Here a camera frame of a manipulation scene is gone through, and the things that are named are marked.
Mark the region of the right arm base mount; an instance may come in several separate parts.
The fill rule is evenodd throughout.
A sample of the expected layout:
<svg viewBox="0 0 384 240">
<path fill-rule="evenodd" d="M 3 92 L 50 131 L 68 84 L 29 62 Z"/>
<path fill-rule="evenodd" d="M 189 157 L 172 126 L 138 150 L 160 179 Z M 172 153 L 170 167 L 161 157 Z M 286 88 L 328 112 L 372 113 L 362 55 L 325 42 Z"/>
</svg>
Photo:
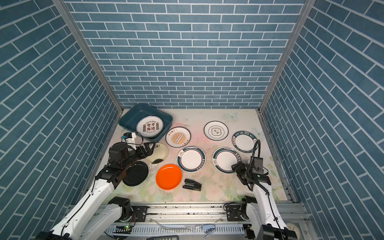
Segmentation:
<svg viewBox="0 0 384 240">
<path fill-rule="evenodd" d="M 227 203 L 223 205 L 228 222 L 248 221 L 246 213 L 241 209 L 241 205 L 234 203 Z"/>
</svg>

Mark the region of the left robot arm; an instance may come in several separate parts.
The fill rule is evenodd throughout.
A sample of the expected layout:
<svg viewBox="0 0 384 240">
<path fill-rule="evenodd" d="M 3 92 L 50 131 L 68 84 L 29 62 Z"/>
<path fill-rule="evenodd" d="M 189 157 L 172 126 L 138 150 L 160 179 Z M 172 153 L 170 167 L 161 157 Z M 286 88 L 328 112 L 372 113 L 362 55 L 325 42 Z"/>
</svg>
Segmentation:
<svg viewBox="0 0 384 240">
<path fill-rule="evenodd" d="M 122 197 L 110 200 L 101 214 L 93 218 L 104 200 L 126 177 L 127 170 L 153 154 L 155 143 L 133 148 L 125 142 L 112 145 L 108 163 L 95 176 L 87 193 L 49 232 L 40 232 L 37 240 L 96 240 L 112 223 L 129 222 L 135 214 L 131 201 Z"/>
</svg>

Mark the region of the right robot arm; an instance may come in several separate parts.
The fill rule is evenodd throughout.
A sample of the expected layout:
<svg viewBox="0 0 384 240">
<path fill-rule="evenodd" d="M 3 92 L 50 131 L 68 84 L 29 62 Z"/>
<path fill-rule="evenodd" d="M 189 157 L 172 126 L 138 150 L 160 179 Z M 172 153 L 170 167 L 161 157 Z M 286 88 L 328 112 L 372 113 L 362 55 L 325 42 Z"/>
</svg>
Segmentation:
<svg viewBox="0 0 384 240">
<path fill-rule="evenodd" d="M 241 183 L 253 193 L 255 200 L 245 199 L 245 214 L 251 222 L 256 240 L 296 240 L 297 234 L 288 229 L 272 194 L 268 176 L 254 172 L 254 167 L 239 162 L 232 165 Z"/>
</svg>

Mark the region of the white plate red characters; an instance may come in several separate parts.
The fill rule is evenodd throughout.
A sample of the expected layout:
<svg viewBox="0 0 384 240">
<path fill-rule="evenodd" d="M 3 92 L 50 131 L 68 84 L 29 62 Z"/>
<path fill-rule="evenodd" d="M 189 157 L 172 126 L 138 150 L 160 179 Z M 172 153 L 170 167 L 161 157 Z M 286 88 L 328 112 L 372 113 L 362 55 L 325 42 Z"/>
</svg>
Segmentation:
<svg viewBox="0 0 384 240">
<path fill-rule="evenodd" d="M 141 119 L 137 124 L 137 132 L 143 137 L 152 138 L 157 136 L 164 128 L 163 120 L 156 116 L 148 116 Z"/>
</svg>

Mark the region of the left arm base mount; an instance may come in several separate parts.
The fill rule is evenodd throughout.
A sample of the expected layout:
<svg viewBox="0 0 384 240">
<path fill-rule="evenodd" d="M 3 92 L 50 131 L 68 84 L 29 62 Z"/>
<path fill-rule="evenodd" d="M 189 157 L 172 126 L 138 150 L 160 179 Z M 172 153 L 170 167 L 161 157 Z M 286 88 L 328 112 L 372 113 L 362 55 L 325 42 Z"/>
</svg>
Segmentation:
<svg viewBox="0 0 384 240">
<path fill-rule="evenodd" d="M 128 214 L 123 214 L 119 222 L 145 222 L 148 212 L 148 206 L 131 206 Z"/>
</svg>

